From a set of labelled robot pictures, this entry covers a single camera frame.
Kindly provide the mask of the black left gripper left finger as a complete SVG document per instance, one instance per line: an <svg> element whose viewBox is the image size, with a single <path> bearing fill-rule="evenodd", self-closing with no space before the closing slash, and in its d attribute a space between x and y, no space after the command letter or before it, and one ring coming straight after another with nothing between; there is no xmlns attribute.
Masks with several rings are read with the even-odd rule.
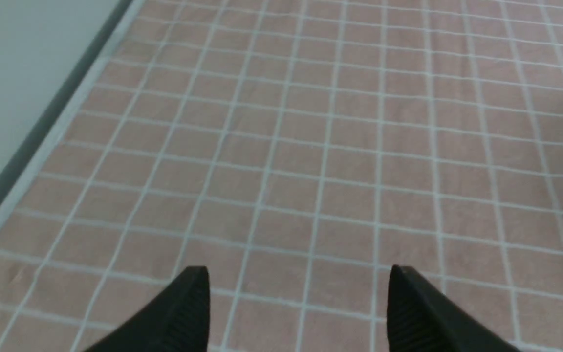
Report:
<svg viewBox="0 0 563 352"><path fill-rule="evenodd" d="M206 266L186 267L145 307L88 352L205 352L211 325Z"/></svg>

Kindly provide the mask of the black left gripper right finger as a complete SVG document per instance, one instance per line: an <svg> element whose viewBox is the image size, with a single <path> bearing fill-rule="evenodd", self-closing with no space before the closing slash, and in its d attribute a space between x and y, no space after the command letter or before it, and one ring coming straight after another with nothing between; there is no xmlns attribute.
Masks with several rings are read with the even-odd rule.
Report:
<svg viewBox="0 0 563 352"><path fill-rule="evenodd" d="M391 268L387 301L391 352L517 352L449 300L411 266Z"/></svg>

